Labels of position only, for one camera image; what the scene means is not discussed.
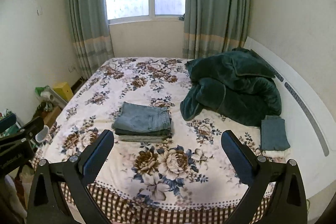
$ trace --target white headboard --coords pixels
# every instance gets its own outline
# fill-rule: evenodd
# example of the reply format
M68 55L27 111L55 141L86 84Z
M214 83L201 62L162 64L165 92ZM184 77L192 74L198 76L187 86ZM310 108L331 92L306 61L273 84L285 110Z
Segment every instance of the white headboard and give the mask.
M285 61L248 37L245 48L253 50L275 70L282 114L291 153L297 161L306 198L336 180L336 123L311 86Z

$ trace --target curtain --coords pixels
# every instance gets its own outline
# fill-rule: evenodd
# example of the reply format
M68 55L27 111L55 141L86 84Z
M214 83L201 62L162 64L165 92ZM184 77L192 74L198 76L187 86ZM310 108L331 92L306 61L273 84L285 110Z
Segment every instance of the curtain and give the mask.
M114 57L105 0L68 0L73 46L82 76L88 79Z
M186 0L184 58L207 57L243 47L250 0Z

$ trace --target dark green blanket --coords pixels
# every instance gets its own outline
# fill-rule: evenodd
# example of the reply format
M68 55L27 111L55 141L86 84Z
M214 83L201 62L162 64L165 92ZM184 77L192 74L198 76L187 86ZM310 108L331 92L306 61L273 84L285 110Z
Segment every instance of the dark green blanket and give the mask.
M186 63L193 82L180 104L184 120L190 121L203 108L246 126L260 126L266 115L281 114L281 98L274 73L266 62L249 50L199 58Z

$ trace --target wall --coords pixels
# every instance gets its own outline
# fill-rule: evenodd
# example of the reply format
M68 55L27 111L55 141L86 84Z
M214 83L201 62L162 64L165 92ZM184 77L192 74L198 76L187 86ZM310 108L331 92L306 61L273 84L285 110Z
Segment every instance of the wall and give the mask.
M292 66L336 120L336 0L251 0L248 36Z
M116 57L182 57L183 21L142 21L110 25Z
M39 104L34 88L80 77L65 0L0 0L0 111L28 122ZM76 67L69 72L68 68Z

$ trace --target bed sheet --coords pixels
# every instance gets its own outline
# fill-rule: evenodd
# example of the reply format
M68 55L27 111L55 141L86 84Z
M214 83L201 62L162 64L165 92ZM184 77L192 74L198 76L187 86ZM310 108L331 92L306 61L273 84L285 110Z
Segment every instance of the bed sheet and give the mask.
M49 162L80 154L104 129L111 129L124 101L167 107L171 139L161 144L115 140L90 193L111 221L120 223L222 223L247 185L239 181L221 148L221 134L233 133L261 153L260 131L209 110L183 120L179 104L191 83L186 59L113 58L74 95L34 158ZM261 218L274 184L254 216ZM68 187L64 196L74 203Z

